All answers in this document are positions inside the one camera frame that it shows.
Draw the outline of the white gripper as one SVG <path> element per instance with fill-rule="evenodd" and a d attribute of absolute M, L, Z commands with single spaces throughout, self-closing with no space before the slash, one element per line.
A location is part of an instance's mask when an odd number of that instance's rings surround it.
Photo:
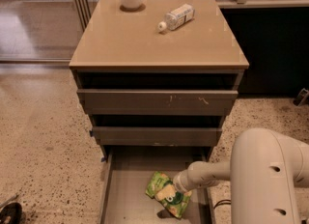
<path fill-rule="evenodd" d="M 155 195 L 155 198 L 158 201 L 162 201 L 166 198 L 173 199 L 176 195 L 176 190 L 185 193 L 190 191 L 193 188 L 193 183 L 188 177 L 188 171 L 180 171 L 174 178 L 173 184 L 165 185 L 160 191 Z"/>

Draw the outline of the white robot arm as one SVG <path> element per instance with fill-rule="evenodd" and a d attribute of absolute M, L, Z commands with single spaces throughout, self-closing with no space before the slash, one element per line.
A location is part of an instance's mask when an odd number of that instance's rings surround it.
<path fill-rule="evenodd" d="M 250 128 L 223 162 L 196 161 L 155 197 L 163 200 L 228 181 L 232 224 L 301 224 L 295 189 L 309 185 L 309 145 L 266 128 Z"/>

